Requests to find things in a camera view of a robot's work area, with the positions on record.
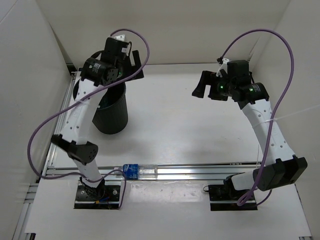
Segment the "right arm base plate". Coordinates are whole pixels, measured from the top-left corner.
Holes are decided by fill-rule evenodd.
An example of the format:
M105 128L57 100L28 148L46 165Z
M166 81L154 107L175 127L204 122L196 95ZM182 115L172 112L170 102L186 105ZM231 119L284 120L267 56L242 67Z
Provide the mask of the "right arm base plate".
M226 179L223 183L205 186L203 191L209 194L211 211L256 211L258 209L254 195L244 205L238 206L238 199L249 190L235 190Z

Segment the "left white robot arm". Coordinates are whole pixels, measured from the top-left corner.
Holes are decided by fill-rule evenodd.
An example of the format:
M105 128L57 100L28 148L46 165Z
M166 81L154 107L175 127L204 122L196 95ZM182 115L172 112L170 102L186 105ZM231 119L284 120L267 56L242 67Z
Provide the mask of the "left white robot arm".
M110 36L104 50L85 61L75 106L61 132L51 137L51 142L75 162L81 174L80 182L93 200L102 199L106 193L105 180L95 160L98 146L88 141L89 125L110 88L144 78L139 52L131 48L132 43L126 41L125 35Z

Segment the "blue label bottle white cap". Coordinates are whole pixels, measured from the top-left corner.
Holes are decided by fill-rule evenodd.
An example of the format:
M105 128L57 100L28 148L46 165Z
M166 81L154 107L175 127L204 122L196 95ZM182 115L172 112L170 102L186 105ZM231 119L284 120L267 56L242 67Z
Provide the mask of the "blue label bottle white cap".
M158 166L154 164L124 164L121 168L127 180L156 178Z

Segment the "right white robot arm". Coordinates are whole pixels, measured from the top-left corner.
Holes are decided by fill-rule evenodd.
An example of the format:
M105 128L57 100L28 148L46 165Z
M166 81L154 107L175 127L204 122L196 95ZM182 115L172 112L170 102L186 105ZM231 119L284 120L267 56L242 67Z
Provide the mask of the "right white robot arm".
M294 184L306 170L308 163L298 157L285 140L273 119L274 108L265 86L252 81L246 60L223 59L218 72L204 70L192 96L204 98L210 87L211 100L231 98L247 117L263 153L260 168L228 176L222 185L209 187L219 200L229 198L242 205L253 194L251 190L268 191Z

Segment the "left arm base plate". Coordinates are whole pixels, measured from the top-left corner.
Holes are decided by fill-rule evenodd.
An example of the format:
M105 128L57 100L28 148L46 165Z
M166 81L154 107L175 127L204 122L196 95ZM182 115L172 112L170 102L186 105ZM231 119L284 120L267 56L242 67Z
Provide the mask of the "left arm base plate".
M102 199L96 200L90 197L85 187L79 182L74 200L74 209L77 210L116 210L120 204L121 186L105 185L105 194Z

